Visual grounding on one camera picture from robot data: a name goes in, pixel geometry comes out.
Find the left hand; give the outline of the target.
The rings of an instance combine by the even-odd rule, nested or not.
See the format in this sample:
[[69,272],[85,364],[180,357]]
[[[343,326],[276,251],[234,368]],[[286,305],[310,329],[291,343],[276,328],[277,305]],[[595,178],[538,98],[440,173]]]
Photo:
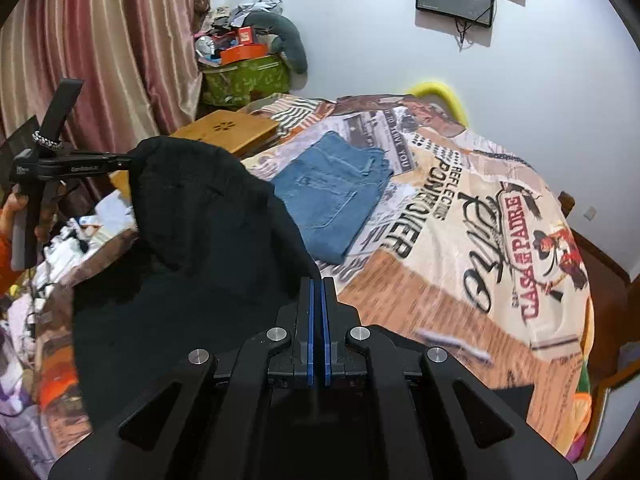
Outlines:
[[[17,214],[23,211],[28,205],[28,196],[21,191],[18,184],[14,185],[4,206],[1,208],[1,238],[9,244],[12,243],[14,223]],[[40,220],[35,227],[37,240],[45,243],[49,240],[50,231],[55,224],[58,214],[58,196],[55,196],[51,203],[42,206],[40,209]]]

